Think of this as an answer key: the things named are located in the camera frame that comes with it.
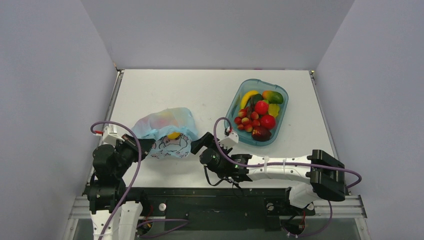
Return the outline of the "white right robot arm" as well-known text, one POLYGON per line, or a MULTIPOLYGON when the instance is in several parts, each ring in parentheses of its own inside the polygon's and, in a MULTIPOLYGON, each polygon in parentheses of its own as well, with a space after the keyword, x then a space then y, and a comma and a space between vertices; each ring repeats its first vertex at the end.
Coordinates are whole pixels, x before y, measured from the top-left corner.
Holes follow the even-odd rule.
POLYGON ((235 186, 242 182, 284 180, 294 182, 282 199, 283 209, 294 214, 319 199, 342 202, 346 199, 344 165, 323 150, 314 149, 310 155, 300 157, 269 157, 254 154, 233 154, 231 150, 239 142, 236 132, 230 132, 219 140, 207 132, 190 144, 191 153, 207 171, 217 175, 220 181, 235 186))

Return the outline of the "light blue plastic bag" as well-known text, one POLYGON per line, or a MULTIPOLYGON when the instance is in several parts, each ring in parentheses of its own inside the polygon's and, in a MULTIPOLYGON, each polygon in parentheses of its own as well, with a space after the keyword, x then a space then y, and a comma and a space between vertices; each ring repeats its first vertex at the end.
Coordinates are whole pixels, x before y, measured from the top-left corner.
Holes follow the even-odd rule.
POLYGON ((191 142, 199 139, 192 112, 186 107, 167 108, 139 119, 131 130, 139 139, 156 140, 149 156, 185 158, 191 152, 191 142), (176 139, 168 139, 171 133, 181 133, 176 139))

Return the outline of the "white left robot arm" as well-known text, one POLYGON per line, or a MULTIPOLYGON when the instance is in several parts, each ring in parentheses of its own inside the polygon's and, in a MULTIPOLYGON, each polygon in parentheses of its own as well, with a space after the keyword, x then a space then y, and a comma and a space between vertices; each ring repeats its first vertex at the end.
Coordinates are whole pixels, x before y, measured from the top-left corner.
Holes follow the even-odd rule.
POLYGON ((154 142, 125 134, 115 144, 93 151, 94 171, 83 192, 89 202, 93 239, 133 240, 139 218, 153 212, 145 191, 125 184, 123 176, 133 163, 148 156, 154 142))

